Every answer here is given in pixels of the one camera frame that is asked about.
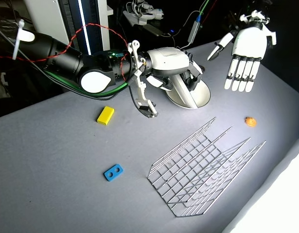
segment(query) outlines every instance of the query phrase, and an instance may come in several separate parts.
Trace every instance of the blue block with two holes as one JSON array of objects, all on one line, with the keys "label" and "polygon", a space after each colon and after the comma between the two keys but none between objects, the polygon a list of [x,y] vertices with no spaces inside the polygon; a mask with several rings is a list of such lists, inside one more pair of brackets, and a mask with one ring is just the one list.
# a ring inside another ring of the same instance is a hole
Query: blue block with two holes
[{"label": "blue block with two holes", "polygon": [[104,176],[108,181],[113,181],[115,178],[120,176],[121,173],[123,173],[123,168],[119,164],[116,164],[115,166],[104,172]]}]

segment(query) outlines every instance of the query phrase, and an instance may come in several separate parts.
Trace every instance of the white light strip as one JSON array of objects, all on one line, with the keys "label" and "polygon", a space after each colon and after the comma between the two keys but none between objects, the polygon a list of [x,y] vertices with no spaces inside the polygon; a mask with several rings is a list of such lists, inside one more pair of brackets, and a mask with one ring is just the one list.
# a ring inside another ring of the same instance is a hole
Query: white light strip
[{"label": "white light strip", "polygon": [[78,5],[79,5],[79,10],[80,10],[80,16],[81,16],[82,26],[83,26],[83,32],[85,34],[85,39],[86,39],[88,54],[91,55],[91,49],[90,49],[90,44],[89,44],[89,38],[88,38],[87,28],[85,27],[86,22],[85,22],[85,16],[83,14],[81,0],[78,0]]}]

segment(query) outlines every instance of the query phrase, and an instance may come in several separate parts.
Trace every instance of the tabletop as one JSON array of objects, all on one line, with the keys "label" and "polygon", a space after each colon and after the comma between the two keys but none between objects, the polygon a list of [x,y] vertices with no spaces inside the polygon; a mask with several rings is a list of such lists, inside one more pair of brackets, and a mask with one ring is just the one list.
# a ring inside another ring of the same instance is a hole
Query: tabletop
[{"label": "tabletop", "polygon": [[[0,233],[219,233],[299,138],[299,94],[264,66],[250,93],[224,90],[228,46],[214,61],[213,43],[189,50],[206,68],[210,102],[197,110],[174,105],[161,89],[146,89],[157,118],[134,107],[128,91],[109,101],[68,92],[0,118]],[[96,118],[107,105],[107,126]],[[151,164],[216,117],[206,133],[227,149],[248,137],[266,144],[202,216],[176,218],[146,176]],[[245,117],[254,117],[250,128]],[[103,173],[124,172],[112,182]]]}]

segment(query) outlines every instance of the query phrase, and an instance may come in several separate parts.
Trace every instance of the robot finger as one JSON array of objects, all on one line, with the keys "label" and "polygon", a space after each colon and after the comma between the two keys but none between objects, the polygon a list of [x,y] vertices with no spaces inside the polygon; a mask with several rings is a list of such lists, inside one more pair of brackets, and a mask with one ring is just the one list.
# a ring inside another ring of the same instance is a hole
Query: robot finger
[{"label": "robot finger", "polygon": [[246,67],[246,57],[241,57],[238,68],[237,68],[237,71],[236,71],[235,78],[234,78],[233,83],[232,83],[232,87],[231,87],[232,91],[238,90],[238,87],[239,87],[239,84],[240,84],[240,79],[242,77],[242,74],[243,74],[243,71],[244,71],[245,67]]},{"label": "robot finger", "polygon": [[252,87],[254,85],[254,80],[256,78],[256,74],[258,72],[259,67],[260,67],[260,59],[256,59],[253,62],[252,70],[250,72],[248,82],[246,83],[246,92],[250,92],[252,90]]},{"label": "robot finger", "polygon": [[232,78],[235,74],[235,71],[237,69],[237,66],[238,66],[238,62],[239,62],[239,57],[238,55],[234,55],[233,58],[232,58],[232,61],[231,61],[231,64],[230,64],[230,67],[229,67],[229,71],[228,71],[228,75],[227,75],[227,78],[226,78],[226,81],[225,81],[225,89],[229,89],[230,86],[231,86],[231,83],[232,83]]},{"label": "robot finger", "polygon": [[246,62],[246,67],[243,71],[242,78],[240,80],[240,84],[239,84],[239,88],[238,88],[238,90],[240,92],[243,92],[246,88],[246,83],[248,81],[248,78],[249,78],[249,75],[250,75],[250,72],[251,72],[251,69],[253,66],[253,60],[254,60],[254,58],[249,58],[248,61]]}]

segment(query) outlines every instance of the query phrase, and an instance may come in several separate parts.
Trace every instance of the metal wire basket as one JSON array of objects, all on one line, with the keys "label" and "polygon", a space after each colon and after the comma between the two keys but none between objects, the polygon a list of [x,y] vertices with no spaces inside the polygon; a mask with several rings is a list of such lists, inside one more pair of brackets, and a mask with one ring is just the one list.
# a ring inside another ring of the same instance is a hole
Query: metal wire basket
[{"label": "metal wire basket", "polygon": [[246,153],[237,153],[249,140],[221,152],[216,146],[231,128],[213,141],[204,133],[215,118],[194,132],[153,165],[148,180],[175,216],[204,214],[265,142]]}]

